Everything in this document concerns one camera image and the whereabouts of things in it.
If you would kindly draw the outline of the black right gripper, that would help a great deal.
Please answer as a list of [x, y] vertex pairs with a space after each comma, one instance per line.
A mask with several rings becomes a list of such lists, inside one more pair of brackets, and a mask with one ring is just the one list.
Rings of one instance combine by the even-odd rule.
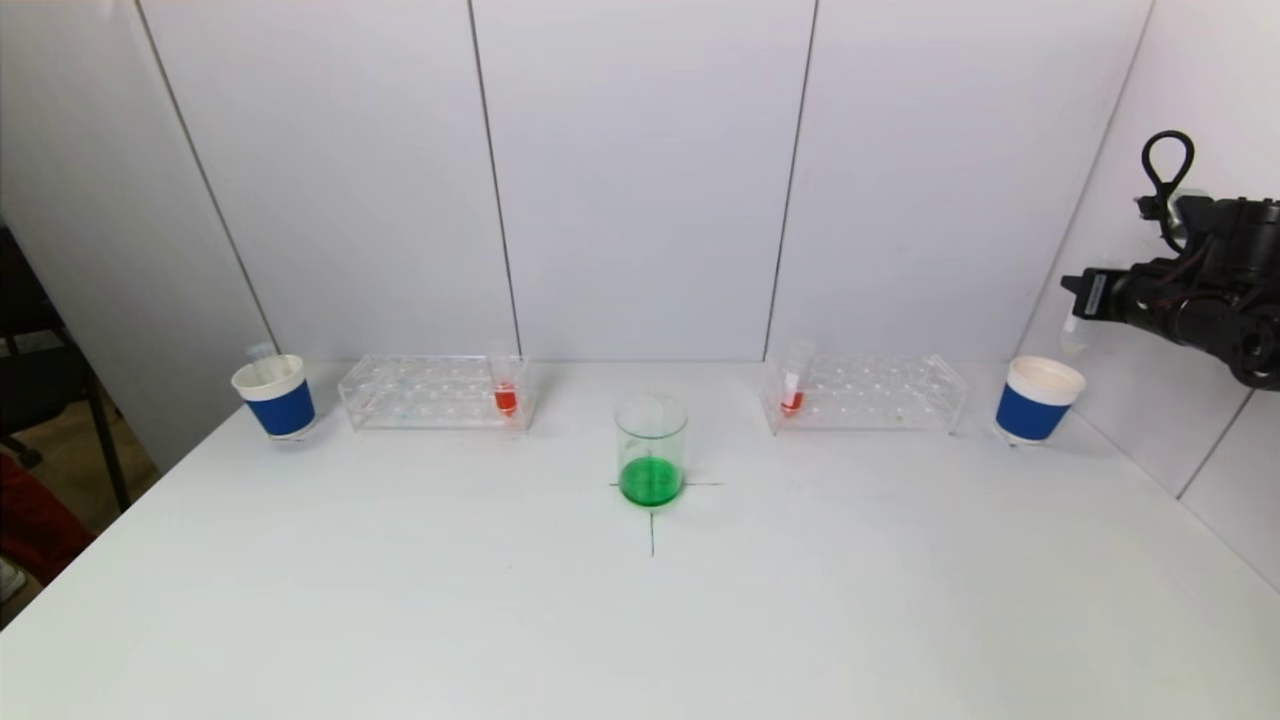
[[1075, 318], [1125, 324], [1174, 340], [1174, 310], [1158, 305], [1179, 288], [1162, 281], [1172, 269], [1171, 263], [1135, 263], [1128, 269], [1087, 268], [1079, 275], [1062, 275], [1060, 287], [1074, 296]]

